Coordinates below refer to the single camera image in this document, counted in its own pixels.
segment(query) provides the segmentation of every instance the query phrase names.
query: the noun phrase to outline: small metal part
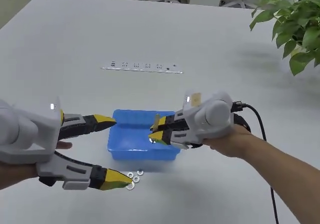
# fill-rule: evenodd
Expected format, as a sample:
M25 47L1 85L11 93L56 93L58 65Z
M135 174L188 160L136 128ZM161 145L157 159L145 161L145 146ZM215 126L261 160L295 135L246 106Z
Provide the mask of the small metal part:
M141 170L141 169L137 170L136 172L137 172L138 175L143 175L144 174L144 171Z
M131 184L127 185L126 188L128 190L132 190L135 187L134 185L135 185L134 182L131 182Z
M134 177L134 173L133 172L128 172L127 177L130 177L132 179Z
M140 181L140 177L136 175L132 178L132 180L134 183L138 183Z

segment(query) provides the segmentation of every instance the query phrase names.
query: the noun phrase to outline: table surface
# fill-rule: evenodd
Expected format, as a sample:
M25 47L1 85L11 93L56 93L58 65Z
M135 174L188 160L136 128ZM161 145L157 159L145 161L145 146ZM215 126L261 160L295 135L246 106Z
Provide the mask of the table surface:
M272 23L249 30L249 10L131 0L32 0L0 30L0 93L9 103L56 95L66 113L178 110L186 89L226 90L255 106L268 140L320 167L319 97L297 92L278 69ZM110 60L179 64L184 74L106 71ZM242 113L260 136L255 116ZM114 167L108 132L64 151ZM183 151L133 191L64 191L36 179L0 192L3 223L274 222L268 184L244 161L208 148ZM297 223L276 196L280 223Z

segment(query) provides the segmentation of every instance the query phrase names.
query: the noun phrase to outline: blue container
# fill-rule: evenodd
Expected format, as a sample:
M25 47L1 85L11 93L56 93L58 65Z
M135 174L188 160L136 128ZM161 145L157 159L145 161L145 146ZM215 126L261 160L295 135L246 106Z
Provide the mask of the blue container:
M180 149L151 143L148 135L155 116L174 115L173 111L115 110L117 124L110 129L108 151L115 160L174 160Z

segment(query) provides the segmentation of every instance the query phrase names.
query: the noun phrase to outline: gripper jaw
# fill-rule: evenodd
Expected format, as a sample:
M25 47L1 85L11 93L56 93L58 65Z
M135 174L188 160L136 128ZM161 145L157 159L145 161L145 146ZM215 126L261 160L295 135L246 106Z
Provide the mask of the gripper jaw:
M197 148L204 139L223 137L232 132L234 124L243 125L243 118L231 112L233 102L226 92L216 92L203 102L201 96L186 92L183 108L175 115L160 118L150 128L149 138L181 149Z
M36 164L39 181L53 186L63 181L63 189L85 190L88 187L109 190L129 185L132 180L126 175L99 165L93 165L66 157L57 151L49 162Z
M62 112L61 118L59 140L102 131L116 124L113 118L101 115L81 116ZM48 162L38 162L36 167L39 181L48 186L63 181L62 187L66 190L85 190L88 187L109 190L132 182L131 178L116 170L74 160L57 151Z

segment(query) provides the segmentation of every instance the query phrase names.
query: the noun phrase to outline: hand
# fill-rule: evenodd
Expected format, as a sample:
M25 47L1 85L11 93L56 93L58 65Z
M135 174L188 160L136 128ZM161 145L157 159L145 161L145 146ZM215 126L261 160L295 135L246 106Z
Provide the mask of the hand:
M243 126L235 125L234 132L231 134L218 139L204 140L203 144L210 146L212 150L216 150L225 156L243 158L247 147L255 138L257 137Z
M57 149L70 149L71 143L58 141ZM0 190L20 181L37 177L37 168L35 164L10 165L0 162Z

